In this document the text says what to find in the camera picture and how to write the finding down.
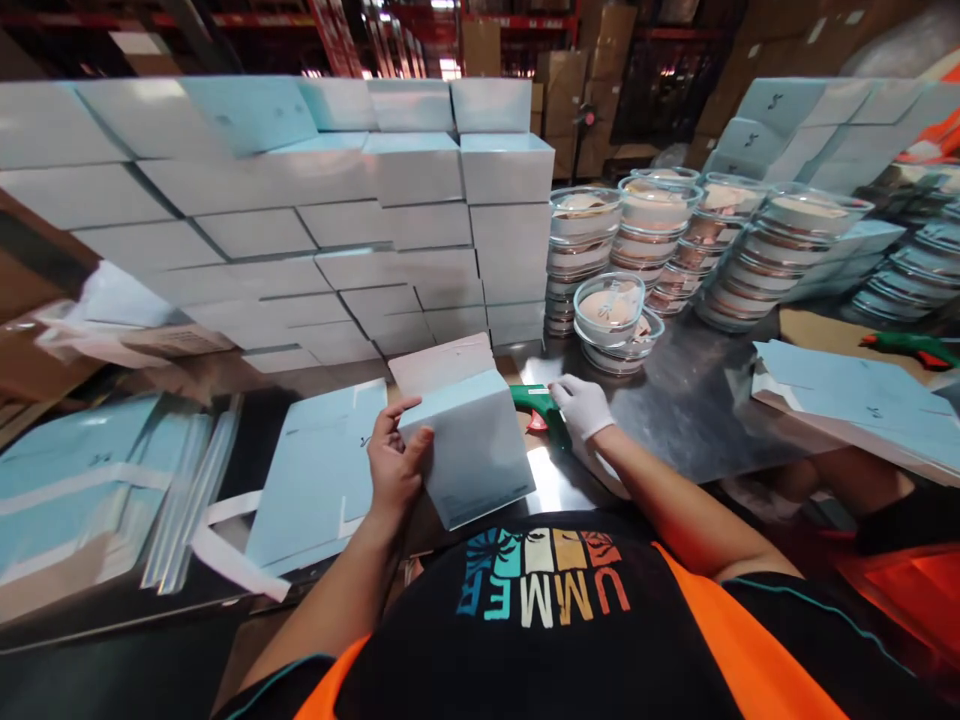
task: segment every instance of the orange vest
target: orange vest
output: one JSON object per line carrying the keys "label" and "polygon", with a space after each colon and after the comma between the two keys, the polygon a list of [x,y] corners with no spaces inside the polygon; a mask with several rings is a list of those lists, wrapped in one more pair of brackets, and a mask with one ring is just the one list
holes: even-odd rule
{"label": "orange vest", "polygon": [[[947,55],[942,62],[949,62],[951,55]],[[937,63],[927,72],[923,73],[921,79],[934,80],[939,82],[960,83],[960,63],[950,67],[944,67]],[[953,112],[950,117],[942,123],[935,123],[920,133],[920,136],[914,141],[915,144],[921,140],[926,140],[940,148],[940,157],[923,161],[928,163],[956,162],[951,156],[960,148],[960,108]],[[910,155],[909,152],[900,153],[898,160],[905,162],[917,162],[917,158]]]}
{"label": "orange vest", "polygon": [[[659,543],[723,679],[746,720],[842,720],[844,712],[766,628],[720,585],[687,572]],[[369,639],[347,648],[297,712],[295,720],[334,720],[347,673]]]}

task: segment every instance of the shirt graphic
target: shirt graphic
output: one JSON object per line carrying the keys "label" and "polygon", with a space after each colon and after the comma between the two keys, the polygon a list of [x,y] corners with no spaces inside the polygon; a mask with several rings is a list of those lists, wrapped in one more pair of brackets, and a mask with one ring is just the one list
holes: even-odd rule
{"label": "shirt graphic", "polygon": [[520,625],[590,622],[630,602],[615,567],[623,558],[610,536],[598,532],[498,528],[467,541],[458,615],[510,620],[519,595]]}

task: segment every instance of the light blue box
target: light blue box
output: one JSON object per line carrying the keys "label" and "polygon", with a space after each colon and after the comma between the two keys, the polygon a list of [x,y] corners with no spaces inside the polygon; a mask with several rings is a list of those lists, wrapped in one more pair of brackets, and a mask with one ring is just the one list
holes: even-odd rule
{"label": "light blue box", "polygon": [[914,138],[908,129],[894,125],[842,125],[804,164],[796,180],[850,194],[876,179]]}
{"label": "light blue box", "polygon": [[386,404],[379,380],[290,406],[246,547],[258,567],[281,575],[346,545],[373,498],[366,443]]}
{"label": "light blue box", "polygon": [[129,486],[106,483],[0,517],[0,575],[11,565],[55,548],[112,532],[120,524]]}
{"label": "light blue box", "polygon": [[801,127],[848,122],[872,89],[873,81],[862,78],[759,78],[743,96],[737,117],[789,139]]}
{"label": "light blue box", "polygon": [[446,80],[367,81],[381,132],[453,132],[453,105]]}
{"label": "light blue box", "polygon": [[0,456],[0,500],[130,462],[158,402],[152,396],[107,405],[31,430]]}
{"label": "light blue box", "polygon": [[140,159],[241,158],[317,134],[292,77],[91,80],[77,92]]}
{"label": "light blue box", "polygon": [[767,174],[768,166],[762,163],[750,162],[736,156],[725,155],[719,150],[714,150],[707,158],[703,166],[703,174],[708,172],[728,173],[730,175],[742,175],[753,180],[763,180]]}
{"label": "light blue box", "polygon": [[324,133],[242,159],[142,160],[138,167],[187,217],[368,200],[367,133]]}
{"label": "light blue box", "polygon": [[[917,461],[906,467],[928,477],[930,468],[924,470],[923,464],[929,461],[940,463],[956,477],[960,470],[957,415],[949,400],[931,393],[903,368],[777,340],[754,346],[770,376],[789,390],[800,412],[849,424],[847,435],[859,438],[853,442],[881,457],[890,451],[903,458],[905,452]],[[871,435],[894,447],[873,443]],[[942,477],[943,469],[934,469],[933,475]]]}
{"label": "light blue box", "polygon": [[74,83],[0,84],[0,170],[125,162]]}
{"label": "light blue box", "polygon": [[530,132],[461,135],[467,204],[549,201],[555,153]]}
{"label": "light blue box", "polygon": [[517,78],[459,78],[450,83],[460,133],[524,133],[533,85]]}
{"label": "light blue box", "polygon": [[738,162],[770,165],[786,150],[789,138],[756,120],[735,117],[724,128],[716,152]]}
{"label": "light blue box", "polygon": [[923,80],[913,78],[873,80],[870,95],[849,122],[852,125],[894,125],[913,107],[925,89]]}
{"label": "light blue box", "polygon": [[496,370],[423,396],[403,413],[404,442],[434,431],[427,494],[447,530],[466,525],[536,491],[506,381]]}
{"label": "light blue box", "polygon": [[463,199],[460,147],[444,132],[371,133],[363,156],[383,207]]}
{"label": "light blue box", "polygon": [[367,83],[357,78],[298,78],[320,132],[379,130]]}
{"label": "light blue box", "polygon": [[958,107],[960,85],[949,82],[927,83],[917,101],[897,120],[897,126],[916,138],[930,125],[944,122]]}
{"label": "light blue box", "polygon": [[899,239],[905,228],[884,220],[861,220],[850,228],[842,239],[859,238],[857,255],[883,252]]}

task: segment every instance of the black t-shirt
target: black t-shirt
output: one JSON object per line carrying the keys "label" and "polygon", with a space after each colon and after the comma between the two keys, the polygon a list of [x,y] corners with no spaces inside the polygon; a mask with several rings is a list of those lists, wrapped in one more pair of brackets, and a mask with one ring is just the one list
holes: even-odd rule
{"label": "black t-shirt", "polygon": [[[639,519],[548,513],[450,549],[386,613],[337,717],[741,717],[655,539]],[[954,716],[810,583],[724,588],[851,718]],[[292,718],[333,662],[293,663],[217,718]]]}

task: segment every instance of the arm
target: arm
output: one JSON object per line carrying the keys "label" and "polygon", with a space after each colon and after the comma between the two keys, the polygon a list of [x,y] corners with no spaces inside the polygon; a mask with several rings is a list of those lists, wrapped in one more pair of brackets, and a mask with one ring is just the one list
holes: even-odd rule
{"label": "arm", "polygon": [[617,471],[688,570],[717,582],[762,571],[802,577],[760,533],[618,428],[599,385],[564,375],[550,390],[570,432]]}
{"label": "arm", "polygon": [[254,662],[240,689],[308,655],[340,655],[376,627],[399,564],[408,511],[422,486],[420,463],[433,442],[433,432],[421,428],[404,447],[396,431],[403,411],[419,402],[401,400],[377,417],[367,446],[373,477],[370,512]]}

